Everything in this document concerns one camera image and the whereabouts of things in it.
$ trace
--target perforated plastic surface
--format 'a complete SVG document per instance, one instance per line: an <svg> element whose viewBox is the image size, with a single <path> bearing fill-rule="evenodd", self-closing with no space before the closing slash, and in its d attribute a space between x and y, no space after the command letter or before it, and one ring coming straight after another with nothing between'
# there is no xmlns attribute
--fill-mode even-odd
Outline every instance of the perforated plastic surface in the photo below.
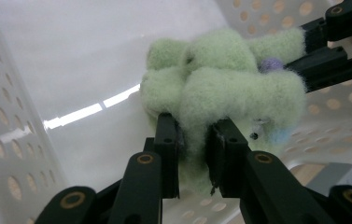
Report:
<svg viewBox="0 0 352 224"><path fill-rule="evenodd" d="M34 223L59 190L121 178L154 136L137 84L149 44L231 26L271 34L332 1L0 0L0 223ZM352 162L352 82L309 93L283 161ZM227 223L238 200L181 191L163 223Z"/></svg>

